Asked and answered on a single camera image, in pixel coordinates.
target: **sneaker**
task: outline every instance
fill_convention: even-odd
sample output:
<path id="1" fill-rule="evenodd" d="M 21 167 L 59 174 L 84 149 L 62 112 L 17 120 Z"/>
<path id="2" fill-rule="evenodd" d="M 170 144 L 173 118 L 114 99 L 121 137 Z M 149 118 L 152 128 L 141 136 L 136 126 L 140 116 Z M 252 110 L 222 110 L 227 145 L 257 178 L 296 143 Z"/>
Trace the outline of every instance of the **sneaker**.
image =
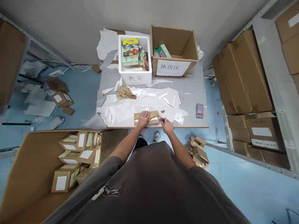
<path id="1" fill-rule="evenodd" d="M 157 143 L 160 139 L 160 132 L 156 131 L 155 132 L 155 135 L 154 135 L 154 140 L 153 140 L 153 143 Z"/>

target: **colorful book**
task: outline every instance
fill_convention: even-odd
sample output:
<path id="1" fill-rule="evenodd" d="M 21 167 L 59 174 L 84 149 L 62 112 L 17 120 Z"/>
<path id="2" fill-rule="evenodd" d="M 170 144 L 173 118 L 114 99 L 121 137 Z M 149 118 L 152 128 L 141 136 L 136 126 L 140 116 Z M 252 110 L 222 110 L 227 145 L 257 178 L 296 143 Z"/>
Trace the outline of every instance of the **colorful book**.
<path id="1" fill-rule="evenodd" d="M 139 56 L 138 38 L 125 39 L 122 41 L 122 47 L 124 49 L 123 56 L 125 58 L 132 58 Z"/>

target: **white wall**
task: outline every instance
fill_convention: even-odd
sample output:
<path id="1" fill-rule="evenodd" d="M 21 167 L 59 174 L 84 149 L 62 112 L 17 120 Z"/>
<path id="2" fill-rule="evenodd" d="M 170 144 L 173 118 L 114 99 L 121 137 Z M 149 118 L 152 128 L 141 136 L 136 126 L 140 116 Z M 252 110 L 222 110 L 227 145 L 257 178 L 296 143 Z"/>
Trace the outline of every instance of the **white wall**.
<path id="1" fill-rule="evenodd" d="M 150 25 L 195 31 L 204 66 L 268 0 L 1 0 L 0 11 L 71 62 L 95 64 L 103 27 L 149 34 Z"/>

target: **floor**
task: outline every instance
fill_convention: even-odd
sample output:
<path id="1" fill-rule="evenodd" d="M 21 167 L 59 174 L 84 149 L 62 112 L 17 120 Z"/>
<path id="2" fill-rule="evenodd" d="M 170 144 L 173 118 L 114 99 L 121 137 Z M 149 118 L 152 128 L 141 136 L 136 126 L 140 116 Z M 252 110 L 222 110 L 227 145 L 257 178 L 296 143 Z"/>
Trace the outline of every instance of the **floor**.
<path id="1" fill-rule="evenodd" d="M 54 70 L 48 69 L 41 79 L 44 80 L 52 71 Z M 59 128 L 81 128 L 81 120 L 88 120 L 95 113 L 100 77 L 100 74 L 92 71 L 85 73 L 67 71 L 61 79 L 70 89 L 69 94 L 75 102 L 71 108 L 76 112 L 73 116 L 68 116 L 62 113 L 62 108 L 56 108 L 48 121 L 37 125 L 36 130 L 47 129 L 49 122 L 55 116 L 66 118 Z M 217 84 L 210 85 L 207 80 L 205 80 L 205 87 L 210 128 L 176 128 L 174 132 L 183 144 L 187 143 L 190 136 L 200 136 L 209 143 L 216 143 L 217 140 L 226 141 L 219 88 Z M 24 122 L 34 119 L 34 116 L 23 114 L 28 105 L 23 104 L 26 94 L 20 93 L 20 89 L 21 87 L 16 87 L 14 91 L 5 122 Z M 0 148 L 19 146 L 29 130 L 29 127 L 2 126 Z M 142 134 L 148 143 L 152 142 L 156 130 L 143 130 Z M 167 136 L 161 129 L 159 131 L 160 140 L 165 140 L 170 145 Z M 226 194 L 252 223 L 272 223 L 271 220 L 275 223 L 287 223 L 286 209 L 299 212 L 299 181 L 208 146 L 205 147 L 205 152 L 211 162 L 206 170 L 217 178 Z M 3 193 L 12 162 L 13 157 L 0 160 L 0 195 Z M 292 213 L 291 218 L 293 223 L 299 223 L 299 216 Z"/>

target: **gray table top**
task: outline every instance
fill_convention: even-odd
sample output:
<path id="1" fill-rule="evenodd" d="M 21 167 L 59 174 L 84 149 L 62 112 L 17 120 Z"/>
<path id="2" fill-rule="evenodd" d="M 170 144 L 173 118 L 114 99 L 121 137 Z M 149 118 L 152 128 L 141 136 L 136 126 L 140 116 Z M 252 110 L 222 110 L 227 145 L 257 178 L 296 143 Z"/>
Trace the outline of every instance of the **gray table top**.
<path id="1" fill-rule="evenodd" d="M 188 116 L 185 116 L 183 125 L 177 121 L 173 122 L 174 127 L 176 128 L 208 128 L 208 113 L 206 105 L 206 90 L 205 83 L 203 78 L 203 69 L 202 64 L 199 62 L 194 66 L 193 70 L 185 79 L 177 78 L 167 78 L 167 77 L 153 77 L 153 79 L 164 79 L 171 80 L 172 82 L 163 82 L 158 83 L 152 86 L 151 88 L 163 89 L 163 88 L 172 88 L 178 91 L 178 94 L 183 98 L 183 104 L 180 105 L 180 109 L 185 110 L 188 113 Z M 97 107 L 101 105 L 100 102 L 104 102 L 105 96 L 102 95 L 102 91 L 107 88 L 114 87 L 116 82 L 120 79 L 120 74 L 118 69 L 109 69 L 106 68 L 102 71 L 100 88 L 98 91 L 98 101 Z M 135 86 L 136 88 L 145 88 L 147 86 Z M 203 119 L 196 118 L 196 104 L 200 103 L 204 105 Z"/>

